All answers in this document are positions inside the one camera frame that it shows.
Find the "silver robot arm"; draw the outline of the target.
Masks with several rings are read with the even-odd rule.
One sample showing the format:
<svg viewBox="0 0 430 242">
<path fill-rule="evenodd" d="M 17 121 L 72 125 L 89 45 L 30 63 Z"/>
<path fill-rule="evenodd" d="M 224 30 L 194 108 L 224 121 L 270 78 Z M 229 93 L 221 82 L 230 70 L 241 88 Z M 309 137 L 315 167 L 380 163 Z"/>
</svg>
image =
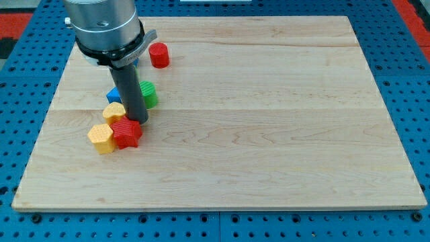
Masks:
<svg viewBox="0 0 430 242">
<path fill-rule="evenodd" d="M 121 69 L 132 64 L 157 39 L 145 31 L 133 0 L 64 0 L 67 25 L 81 52 L 98 65 Z"/>
</svg>

